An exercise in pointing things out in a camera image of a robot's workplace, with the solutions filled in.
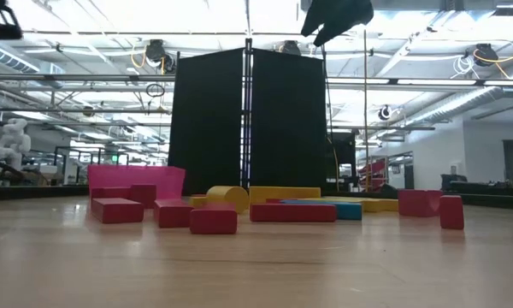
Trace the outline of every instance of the red block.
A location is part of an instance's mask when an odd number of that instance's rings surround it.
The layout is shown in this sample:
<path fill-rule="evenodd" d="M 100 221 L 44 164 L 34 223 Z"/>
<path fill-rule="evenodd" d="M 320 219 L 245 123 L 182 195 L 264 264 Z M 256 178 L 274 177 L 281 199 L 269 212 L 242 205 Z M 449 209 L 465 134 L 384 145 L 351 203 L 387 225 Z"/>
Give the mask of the red block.
<path fill-rule="evenodd" d="M 131 185 L 130 200 L 144 204 L 145 209 L 153 209 L 156 201 L 156 185 L 133 184 Z"/>
<path fill-rule="evenodd" d="M 129 199 L 131 197 L 131 188 L 130 187 L 103 187 L 101 189 L 103 189 L 102 198 Z"/>
<path fill-rule="evenodd" d="M 463 230 L 463 202 L 460 196 L 443 196 L 439 199 L 441 227 Z"/>
<path fill-rule="evenodd" d="M 235 234 L 238 213 L 235 210 L 199 209 L 190 212 L 190 232 L 193 234 Z"/>
<path fill-rule="evenodd" d="M 91 213 L 102 223 L 142 222 L 144 206 L 124 198 L 95 198 Z"/>
<path fill-rule="evenodd" d="M 104 188 L 93 188 L 89 198 L 104 198 Z"/>
<path fill-rule="evenodd" d="M 252 222 L 335 222 L 334 204 L 251 204 Z"/>
<path fill-rule="evenodd" d="M 157 200 L 154 207 L 154 220 L 160 228 L 190 227 L 190 212 L 194 210 L 182 200 Z"/>
<path fill-rule="evenodd" d="M 439 215 L 440 191 L 402 189 L 398 191 L 399 215 L 432 217 Z"/>

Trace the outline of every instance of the black partition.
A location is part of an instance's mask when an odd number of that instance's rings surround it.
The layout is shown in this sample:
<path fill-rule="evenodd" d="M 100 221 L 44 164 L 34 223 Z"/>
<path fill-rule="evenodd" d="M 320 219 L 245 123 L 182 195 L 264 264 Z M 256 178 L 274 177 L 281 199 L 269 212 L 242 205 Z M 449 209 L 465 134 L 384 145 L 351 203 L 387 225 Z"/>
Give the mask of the black partition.
<path fill-rule="evenodd" d="M 253 50 L 252 186 L 322 187 L 327 128 L 322 60 Z"/>
<path fill-rule="evenodd" d="M 243 49 L 179 60 L 168 165 L 186 170 L 183 194 L 238 186 Z"/>

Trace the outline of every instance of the pink plastic bin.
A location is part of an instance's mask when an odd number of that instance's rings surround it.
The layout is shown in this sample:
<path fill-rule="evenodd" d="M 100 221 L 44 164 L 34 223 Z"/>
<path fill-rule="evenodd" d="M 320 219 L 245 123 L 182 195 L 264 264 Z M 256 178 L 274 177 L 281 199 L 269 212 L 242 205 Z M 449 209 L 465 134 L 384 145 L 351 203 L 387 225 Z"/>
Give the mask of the pink plastic bin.
<path fill-rule="evenodd" d="M 90 192 L 94 188 L 151 184 L 156 185 L 156 199 L 171 199 L 180 198 L 182 194 L 185 170 L 161 166 L 89 165 L 87 177 Z"/>

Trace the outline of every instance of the duct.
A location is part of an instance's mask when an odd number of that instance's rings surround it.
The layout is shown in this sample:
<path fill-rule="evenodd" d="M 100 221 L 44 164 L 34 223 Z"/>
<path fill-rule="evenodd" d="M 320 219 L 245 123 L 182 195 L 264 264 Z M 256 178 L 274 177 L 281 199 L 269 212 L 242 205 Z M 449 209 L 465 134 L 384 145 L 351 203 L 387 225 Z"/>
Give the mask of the duct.
<path fill-rule="evenodd" d="M 29 61 L 23 60 L 19 56 L 16 56 L 13 52 L 8 51 L 8 47 L 1 45 L 0 63 L 23 74 L 64 74 L 65 72 L 64 69 L 50 62 L 38 61 L 38 64 L 34 65 Z M 38 83 L 43 86 L 51 86 L 55 89 L 62 87 L 62 82 L 56 80 L 39 81 Z"/>
<path fill-rule="evenodd" d="M 513 68 L 506 69 L 507 75 L 513 79 Z M 405 126 L 417 125 L 422 123 L 437 123 L 463 112 L 475 109 L 484 104 L 492 103 L 505 96 L 501 86 L 487 86 L 472 92 L 457 93 L 431 105 L 415 115 L 413 115 Z"/>

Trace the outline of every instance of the ceiling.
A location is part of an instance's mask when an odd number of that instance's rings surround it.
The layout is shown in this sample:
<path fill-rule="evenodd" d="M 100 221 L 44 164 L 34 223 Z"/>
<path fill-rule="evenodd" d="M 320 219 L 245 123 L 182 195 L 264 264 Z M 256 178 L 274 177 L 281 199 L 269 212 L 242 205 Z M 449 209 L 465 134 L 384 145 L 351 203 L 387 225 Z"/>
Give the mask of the ceiling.
<path fill-rule="evenodd" d="M 456 65 L 466 50 L 472 52 L 479 43 L 491 44 L 500 59 L 512 57 L 513 16 L 492 15 L 496 3 L 493 0 L 481 2 L 491 4 L 484 8 L 476 1 L 467 0 L 469 7 L 473 5 L 480 10 L 460 12 L 440 12 L 431 2 L 399 1 L 398 7 L 392 7 L 391 1 L 373 1 L 377 10 L 366 28 L 354 27 L 326 44 L 329 78 L 365 75 L 365 30 L 368 50 L 374 52 L 368 59 L 368 77 L 502 78 L 495 66 L 475 66 L 468 74 L 457 74 Z M 0 47 L 35 65 L 54 63 L 66 74 L 159 74 L 158 69 L 148 64 L 142 68 L 135 65 L 141 63 L 141 53 L 150 39 L 162 39 L 168 52 L 174 55 L 180 51 L 183 57 L 244 47 L 247 37 L 253 39 L 255 48 L 266 50 L 278 50 L 283 41 L 294 39 L 299 42 L 303 56 L 321 57 L 321 51 L 311 43 L 314 37 L 298 34 L 305 17 L 299 0 L 9 0 L 9 5 L 25 37 L 20 41 L 0 42 Z M 503 65 L 513 66 L 513 59 Z M 19 72 L 0 63 L 0 73 Z M 45 104 L 51 101 L 51 93 L 38 91 L 33 83 L 5 84 Z M 67 86 L 90 85 L 69 82 Z M 158 102 L 166 109 L 173 107 L 174 83 L 166 83 L 165 88 L 165 95 L 153 100 L 154 108 Z M 144 104 L 150 101 L 145 93 L 141 93 L 141 99 L 133 92 L 76 92 L 67 98 L 69 94 L 57 92 L 55 100 L 64 99 L 63 108 L 91 105 L 105 109 L 139 109 L 141 100 Z M 369 123 L 387 124 L 380 122 L 376 111 L 386 104 L 398 110 L 397 118 L 401 118 L 448 94 L 425 87 L 410 91 L 369 91 Z M 334 88 L 330 96 L 335 125 L 363 125 L 363 89 Z M 122 120 L 168 124 L 171 121 L 170 115 L 159 114 L 70 116 L 72 120 L 85 122 Z M 85 130 L 74 129 L 78 133 Z M 111 130 L 103 127 L 100 132 Z M 159 129 L 159 134 L 166 139 L 168 127 Z"/>

